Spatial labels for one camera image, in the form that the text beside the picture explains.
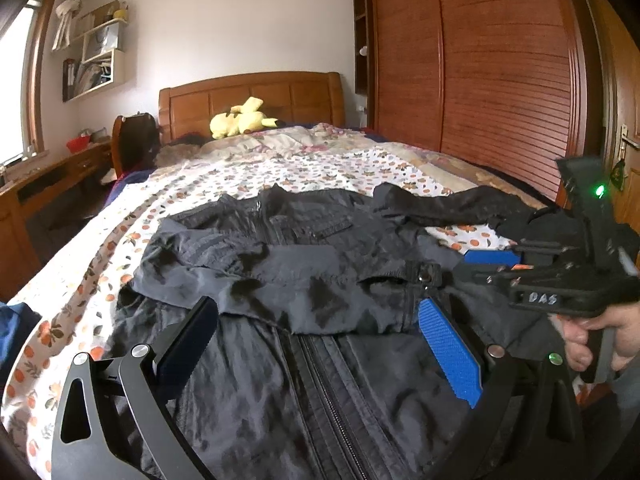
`blue gripper pad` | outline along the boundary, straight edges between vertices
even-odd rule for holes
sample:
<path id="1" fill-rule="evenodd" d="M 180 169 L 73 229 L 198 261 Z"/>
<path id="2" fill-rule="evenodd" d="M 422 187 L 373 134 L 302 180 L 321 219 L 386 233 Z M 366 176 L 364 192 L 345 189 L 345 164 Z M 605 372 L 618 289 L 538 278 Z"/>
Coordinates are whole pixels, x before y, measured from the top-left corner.
<path id="1" fill-rule="evenodd" d="M 465 254 L 466 264 L 495 264 L 513 267 L 520 263 L 520 255 L 513 251 L 491 251 L 469 249 Z"/>
<path id="2" fill-rule="evenodd" d="M 480 365 L 431 298 L 418 306 L 418 325 L 456 397 L 474 408 L 482 394 Z"/>

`finger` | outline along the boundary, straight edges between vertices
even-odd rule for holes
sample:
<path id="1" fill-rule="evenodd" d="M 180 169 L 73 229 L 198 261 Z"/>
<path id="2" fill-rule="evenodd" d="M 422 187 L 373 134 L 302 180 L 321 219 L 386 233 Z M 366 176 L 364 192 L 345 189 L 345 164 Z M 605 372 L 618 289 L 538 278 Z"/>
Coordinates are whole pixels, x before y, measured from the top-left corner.
<path id="1" fill-rule="evenodd" d="M 567 355 L 566 357 L 566 363 L 569 365 L 569 368 L 571 368 L 571 370 L 575 370 L 576 372 L 583 372 L 587 369 L 587 367 L 583 364 L 581 364 L 580 362 L 576 361 L 575 359 L 573 359 L 571 356 Z"/>
<path id="2" fill-rule="evenodd" d="M 640 319 L 616 331 L 616 352 L 628 358 L 640 352 Z"/>
<path id="3" fill-rule="evenodd" d="M 591 364 L 591 361 L 593 361 L 593 354 L 585 345 L 568 341 L 564 345 L 564 348 L 566 350 L 566 354 L 570 356 L 571 359 L 579 362 L 581 365 L 584 365 L 585 368 Z"/>
<path id="4" fill-rule="evenodd" d="M 573 320 L 562 320 L 562 335 L 565 341 L 572 341 L 574 343 L 580 343 L 582 345 L 587 344 L 589 339 L 589 332 L 587 329 L 581 327 Z"/>
<path id="5" fill-rule="evenodd" d="M 619 372 L 620 370 L 626 368 L 626 366 L 633 360 L 631 357 L 624 357 L 615 353 L 613 355 L 613 360 L 611 362 L 611 368 Z"/>
<path id="6" fill-rule="evenodd" d="M 638 305 L 610 306 L 598 317 L 592 319 L 576 320 L 578 324 L 587 330 L 600 330 L 608 326 L 620 327 L 629 323 L 629 318 L 636 314 Z"/>

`white wall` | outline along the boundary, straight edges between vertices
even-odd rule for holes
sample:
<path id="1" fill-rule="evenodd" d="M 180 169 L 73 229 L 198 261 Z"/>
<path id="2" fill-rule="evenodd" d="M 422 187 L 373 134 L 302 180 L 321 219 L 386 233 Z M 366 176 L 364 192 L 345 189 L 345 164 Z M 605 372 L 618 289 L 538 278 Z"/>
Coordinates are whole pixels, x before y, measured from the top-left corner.
<path id="1" fill-rule="evenodd" d="M 52 52 L 51 46 L 58 28 L 55 8 L 65 0 L 56 0 L 51 13 L 47 37 L 42 56 L 40 76 L 40 113 L 42 119 L 42 140 L 51 153 L 68 153 L 66 142 L 73 139 L 80 130 L 78 104 L 62 102 L 62 62 L 69 57 L 68 51 Z"/>
<path id="2" fill-rule="evenodd" d="M 94 9 L 111 0 L 87 0 Z M 352 0 L 125 0 L 128 81 L 78 102 L 80 128 L 111 130 L 117 115 L 158 114 L 158 92 L 247 72 L 339 72 L 350 124 Z"/>

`yellow plush toy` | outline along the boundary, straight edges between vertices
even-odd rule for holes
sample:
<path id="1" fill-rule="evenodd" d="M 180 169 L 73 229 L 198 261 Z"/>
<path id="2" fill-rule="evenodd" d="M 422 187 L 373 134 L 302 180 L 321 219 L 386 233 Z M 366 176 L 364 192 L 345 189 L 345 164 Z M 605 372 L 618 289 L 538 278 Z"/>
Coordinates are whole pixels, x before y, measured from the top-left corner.
<path id="1" fill-rule="evenodd" d="M 277 128 L 278 120 L 269 119 L 258 111 L 263 102 L 261 99 L 249 97 L 243 105 L 232 107 L 229 113 L 213 117 L 209 124 L 213 138 L 223 139 L 237 134 L 250 134 L 264 128 Z"/>

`jacket zipper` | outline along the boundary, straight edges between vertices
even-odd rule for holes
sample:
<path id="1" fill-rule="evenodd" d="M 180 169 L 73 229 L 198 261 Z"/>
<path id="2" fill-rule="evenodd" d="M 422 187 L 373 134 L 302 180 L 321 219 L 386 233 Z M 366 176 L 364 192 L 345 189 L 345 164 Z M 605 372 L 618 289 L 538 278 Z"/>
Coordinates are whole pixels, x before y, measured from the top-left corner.
<path id="1" fill-rule="evenodd" d="M 325 405 L 328 407 L 329 412 L 331 414 L 330 419 L 332 422 L 332 427 L 334 428 L 334 432 L 337 432 L 339 435 L 338 440 L 342 443 L 342 449 L 347 453 L 347 455 L 351 458 L 351 461 L 355 465 L 357 469 L 357 473 L 359 475 L 360 480 L 367 480 L 367 474 L 365 473 L 365 468 L 363 466 L 363 461 L 360 459 L 358 455 L 358 450 L 356 445 L 349 438 L 349 434 L 347 433 L 346 426 L 342 417 L 340 416 L 340 412 L 337 409 L 337 403 L 334 400 L 334 394 L 332 393 L 328 381 L 324 377 L 324 373 L 321 372 L 318 363 L 315 358 L 315 351 L 309 345 L 304 337 L 300 338 L 302 343 L 303 352 L 306 354 L 308 361 L 313 368 L 313 372 L 318 378 L 318 384 L 320 386 L 320 391 L 322 393 L 322 397 L 324 399 Z"/>

